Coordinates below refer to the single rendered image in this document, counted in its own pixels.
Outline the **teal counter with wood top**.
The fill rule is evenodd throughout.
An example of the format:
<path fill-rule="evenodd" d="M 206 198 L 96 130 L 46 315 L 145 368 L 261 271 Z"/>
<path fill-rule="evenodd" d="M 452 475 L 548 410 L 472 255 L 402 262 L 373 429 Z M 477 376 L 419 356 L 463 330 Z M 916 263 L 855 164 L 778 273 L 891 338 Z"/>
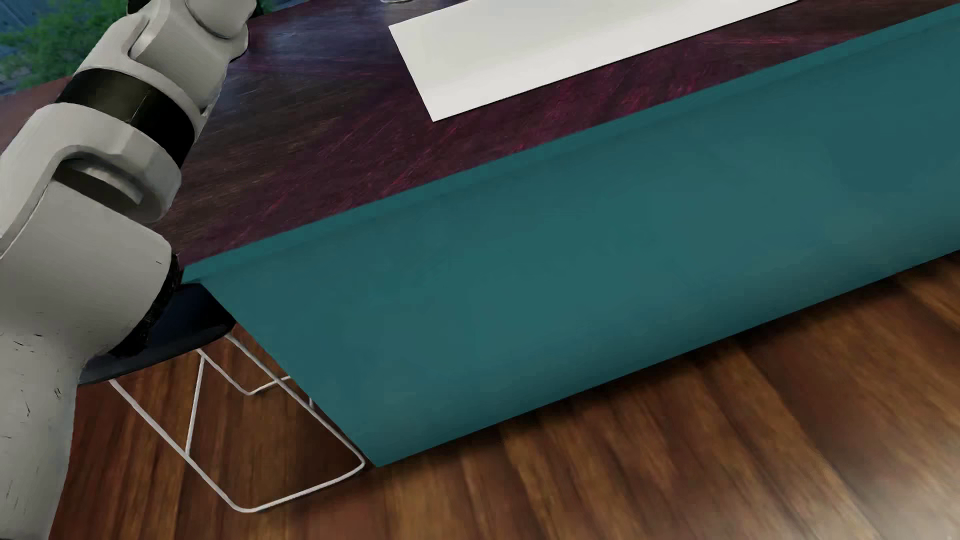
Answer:
<path fill-rule="evenodd" d="M 960 250 L 960 3 L 190 265 L 386 465 Z"/>

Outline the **white rectangular mat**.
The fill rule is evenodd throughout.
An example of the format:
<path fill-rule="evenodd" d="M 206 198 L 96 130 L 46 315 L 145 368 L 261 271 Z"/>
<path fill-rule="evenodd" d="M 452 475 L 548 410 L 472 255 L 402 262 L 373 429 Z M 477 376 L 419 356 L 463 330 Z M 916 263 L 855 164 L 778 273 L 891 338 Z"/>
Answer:
<path fill-rule="evenodd" d="M 432 121 L 797 0 L 465 0 L 390 25 Z"/>

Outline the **green leafy plant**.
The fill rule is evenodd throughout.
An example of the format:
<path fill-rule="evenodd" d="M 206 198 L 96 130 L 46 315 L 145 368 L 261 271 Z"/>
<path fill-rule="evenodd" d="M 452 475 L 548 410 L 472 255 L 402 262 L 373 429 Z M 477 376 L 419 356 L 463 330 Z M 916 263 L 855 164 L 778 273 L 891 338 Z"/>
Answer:
<path fill-rule="evenodd" d="M 0 0 L 0 90 L 72 75 L 127 0 Z"/>

